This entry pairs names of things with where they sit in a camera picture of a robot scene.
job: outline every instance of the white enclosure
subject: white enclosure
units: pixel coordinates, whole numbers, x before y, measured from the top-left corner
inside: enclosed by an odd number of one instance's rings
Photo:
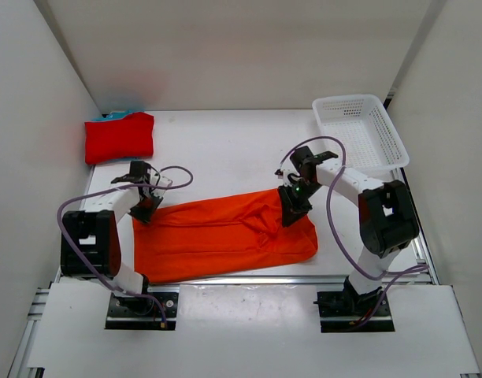
[[[482,0],[448,1],[390,105],[443,284],[482,370]]]
[[[35,4],[0,1],[0,376],[59,263],[57,206],[85,188],[98,110]]]
[[[430,0],[49,0],[102,112],[384,99]]]

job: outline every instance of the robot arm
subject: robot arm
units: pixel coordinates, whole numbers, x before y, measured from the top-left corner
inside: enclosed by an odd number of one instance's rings
[[[278,191],[285,227],[312,209],[309,198],[321,186],[330,187],[343,166],[334,153],[313,155],[307,146],[295,150],[290,160],[298,175],[292,171],[276,171],[284,180]],[[399,180],[384,183],[345,168],[334,189],[358,206],[360,236],[364,243],[358,266],[369,277],[355,269],[346,278],[344,294],[355,307],[359,302],[378,297],[382,274],[400,250],[418,236],[419,227],[409,192]]]
[[[117,177],[110,188],[127,183],[146,183],[169,187],[172,181],[152,172],[145,161],[132,161],[129,174]],[[122,262],[117,223],[127,213],[148,223],[162,201],[164,189],[132,187],[102,195],[79,211],[68,211],[62,217],[66,230],[89,262],[123,291],[146,293],[148,279]],[[61,241],[61,271],[66,276],[93,278],[65,240]]]

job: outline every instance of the orange fabric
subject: orange fabric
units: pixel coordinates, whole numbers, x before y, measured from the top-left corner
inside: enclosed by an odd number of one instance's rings
[[[151,283],[293,264],[314,256],[314,225],[281,226],[276,189],[158,209],[133,221],[135,271]]]

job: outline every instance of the white plastic basket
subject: white plastic basket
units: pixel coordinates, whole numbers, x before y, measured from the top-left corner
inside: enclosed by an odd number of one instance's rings
[[[354,94],[313,101],[321,135],[334,136],[346,147],[347,165],[374,174],[405,167],[409,155],[378,97]],[[339,156],[340,148],[324,140]]]

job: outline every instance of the purple cable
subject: purple cable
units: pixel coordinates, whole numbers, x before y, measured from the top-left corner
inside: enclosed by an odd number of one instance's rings
[[[383,300],[386,298],[386,293],[388,292],[388,289],[391,287],[391,285],[393,285],[395,283],[396,280],[398,280],[400,277],[402,277],[403,275],[405,274],[411,274],[411,273],[418,273],[418,272],[423,272],[425,270],[427,270],[428,266],[426,264],[423,264],[423,265],[415,265],[415,266],[412,266],[406,270],[402,270],[401,272],[397,272],[397,274],[395,275],[395,277],[393,277],[393,279],[388,283],[388,285],[386,285],[386,287],[384,288],[383,292],[381,293],[381,296],[379,297],[379,299],[377,300],[377,303],[376,305],[373,307],[373,310],[369,313],[369,315],[367,317],[365,317],[365,319],[363,321],[361,321],[360,323],[356,324],[354,327],[351,327],[351,328],[348,328],[347,330],[345,330],[345,332],[351,332],[351,331],[354,331],[356,329],[359,329],[360,327],[363,327],[364,325],[366,325],[367,323],[369,323],[370,319],[374,316],[374,314],[376,313],[377,309],[380,308],[381,306],[381,303],[383,302]]]
[[[337,246],[339,247],[341,252],[343,252],[344,257],[350,262],[350,264],[352,264],[353,267],[360,274],[362,274],[364,277],[368,278],[369,280],[378,281],[378,280],[382,279],[383,277],[385,277],[386,275],[395,275],[395,277],[384,288],[383,293],[381,294],[380,298],[378,299],[376,305],[373,307],[373,310],[370,312],[370,314],[363,321],[361,321],[359,324],[355,325],[352,328],[348,328],[347,331],[350,332],[350,331],[353,331],[355,329],[358,329],[358,328],[364,326],[365,324],[367,324],[367,322],[369,322],[369,320],[373,317],[374,313],[376,313],[377,309],[379,309],[379,307],[381,306],[382,301],[386,297],[386,293],[387,293],[388,289],[391,287],[391,285],[393,285],[395,283],[396,280],[398,280],[400,277],[402,277],[406,274],[423,272],[423,271],[428,269],[428,265],[426,265],[426,264],[415,265],[415,266],[412,266],[412,267],[410,267],[406,270],[402,270],[401,272],[384,271],[379,276],[372,276],[372,275],[368,274],[365,270],[363,270],[360,265],[357,264],[357,262],[351,257],[351,255],[346,250],[346,247],[343,245],[343,242],[341,242],[341,239],[339,238],[339,234],[336,230],[336,226],[334,225],[334,221],[332,219],[332,211],[331,211],[332,192],[334,191],[334,187],[336,186],[337,182],[339,181],[339,179],[341,178],[341,176],[343,175],[343,173],[346,169],[346,166],[345,166],[345,164],[346,164],[346,148],[344,147],[343,143],[340,140],[338,140],[337,138],[334,138],[334,137],[331,137],[331,136],[317,136],[317,137],[314,137],[314,138],[309,138],[309,139],[307,139],[303,142],[300,142],[297,146],[293,147],[290,151],[288,151],[287,154],[284,156],[284,158],[281,160],[280,165],[283,165],[283,163],[288,158],[288,156],[290,156],[290,154],[296,148],[299,148],[303,144],[306,144],[308,142],[311,142],[311,141],[317,140],[317,139],[333,140],[334,142],[339,144],[339,146],[341,147],[341,151],[343,152],[343,159],[342,159],[343,166],[337,172],[336,177],[334,177],[334,180],[330,184],[330,187],[329,187],[328,193],[327,193],[327,201],[326,201],[328,224],[330,225],[330,230],[332,231],[332,235],[334,236],[334,240],[336,241]]]
[[[68,233],[68,230],[66,230],[66,227],[65,227],[64,223],[62,223],[62,212],[64,211],[66,206],[68,206],[68,205],[70,205],[74,202],[81,201],[81,200],[87,199],[87,198],[97,197],[99,195],[107,195],[109,193],[113,193],[114,191],[121,191],[121,190],[125,190],[125,189],[130,189],[132,187],[149,187],[151,189],[161,189],[161,190],[168,190],[169,191],[169,190],[173,190],[173,189],[180,189],[182,187],[187,187],[194,180],[194,175],[192,174],[192,172],[189,171],[188,169],[184,168],[184,167],[181,167],[179,165],[171,165],[169,167],[166,167],[166,168],[162,169],[161,172],[163,170],[167,170],[167,169],[181,169],[181,170],[183,170],[183,171],[185,171],[186,173],[189,174],[190,179],[186,183],[182,183],[182,184],[176,185],[174,187],[159,187],[159,186],[155,186],[155,185],[150,185],[148,183],[130,183],[130,184],[127,184],[127,185],[121,185],[119,187],[113,187],[113,188],[110,188],[110,189],[106,189],[104,191],[98,191],[96,193],[90,193],[89,195],[81,195],[79,197],[71,198],[68,201],[65,201],[64,203],[62,203],[59,206],[59,209],[57,209],[57,225],[59,226],[59,229],[61,230],[61,234],[64,236],[66,242],[68,242],[70,247],[75,251],[78,258],[85,264],[85,266],[88,267],[88,269],[91,271],[92,274],[94,274],[94,276],[99,280],[99,282],[101,282],[110,291],[120,291],[119,290],[120,288],[110,285],[109,282],[105,279],[105,277],[101,273],[99,273],[96,270],[96,268],[91,264],[91,262],[83,255],[80,248],[75,244],[71,235]],[[165,317],[164,307],[153,295],[138,294],[138,293],[134,293],[132,291],[125,291],[124,294],[131,295],[132,297],[136,297],[136,298],[146,298],[146,299],[149,299],[152,302],[154,302],[155,305],[159,308],[159,311],[161,312],[161,322],[164,323],[165,327],[167,328],[168,321]]]
[[[341,151],[343,152],[343,165],[346,164],[346,147],[344,147],[343,143],[340,140],[338,140],[337,138],[334,138],[333,136],[315,136],[313,138],[309,138],[304,140],[303,142],[300,142],[297,146],[292,147],[292,149],[287,152],[287,154],[283,157],[283,159],[281,159],[280,166],[283,165],[285,160],[287,160],[287,158],[290,156],[292,152],[294,152],[294,150],[296,150],[297,148],[299,148],[300,146],[306,143],[313,142],[314,140],[318,140],[318,139],[333,140],[334,142],[339,144],[339,147],[341,147]]]

